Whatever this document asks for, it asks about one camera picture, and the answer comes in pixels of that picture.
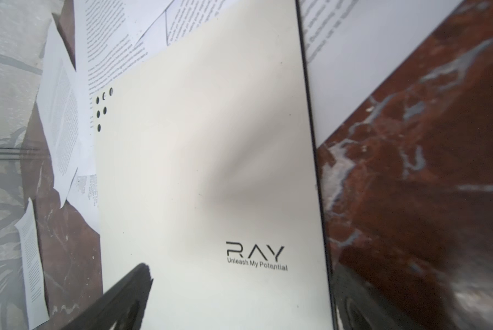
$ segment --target paper sheet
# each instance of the paper sheet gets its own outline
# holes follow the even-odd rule
[[[122,0],[74,1],[76,22],[76,68],[80,141],[82,145],[78,175],[96,174],[94,164],[94,114],[92,99],[98,90],[134,64],[166,47],[164,17],[136,45],[129,35]]]
[[[37,106],[50,151],[53,188],[59,193],[60,207],[65,204],[79,162],[75,81],[76,72],[52,21],[48,29]]]
[[[28,206],[23,217],[17,221],[21,241],[22,272],[26,295],[26,313],[28,314],[28,329],[43,324],[50,318],[45,301],[45,276],[39,255],[37,241],[36,217],[33,213],[33,203],[28,199]]]
[[[96,174],[95,127],[92,124],[92,108],[96,99],[92,95],[133,65],[156,55],[237,1],[175,0],[136,44],[131,37],[133,27],[128,20],[139,15],[146,16],[145,12],[155,10],[154,6],[159,6],[159,3],[147,8],[141,4],[126,6],[122,0],[74,1],[77,79],[86,82],[79,85],[78,91],[81,141],[78,175]]]
[[[96,175],[76,175],[67,201],[78,210],[85,222],[99,234],[98,190]]]
[[[171,0],[123,0],[129,37],[136,44]]]
[[[175,0],[165,11],[168,45],[187,35],[202,23],[238,0]]]
[[[301,0],[316,145],[454,10],[461,0]]]

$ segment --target printed document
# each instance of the printed document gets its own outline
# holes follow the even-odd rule
[[[67,199],[79,162],[76,72],[54,21],[48,29],[37,107],[50,151],[53,188],[60,207]]]
[[[15,224],[15,227],[21,242],[28,329],[32,330],[50,319],[45,301],[45,276],[39,255],[36,217],[33,213],[32,199],[28,199],[26,212]]]

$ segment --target red marble surface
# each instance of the red marble surface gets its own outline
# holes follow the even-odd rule
[[[318,162],[335,262],[428,329],[493,329],[493,0],[464,1]]]

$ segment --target marble pattern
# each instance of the marble pattern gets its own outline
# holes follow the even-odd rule
[[[493,0],[464,1],[318,161],[335,263],[429,329],[493,329]]]
[[[24,129],[0,138],[15,148]],[[19,161],[0,160],[0,329],[27,329],[21,250],[16,222],[24,214]]]
[[[37,106],[25,134],[21,170],[24,200],[32,198],[45,274],[50,320],[38,329],[60,329],[103,294],[99,235],[68,202],[59,208],[50,156]]]

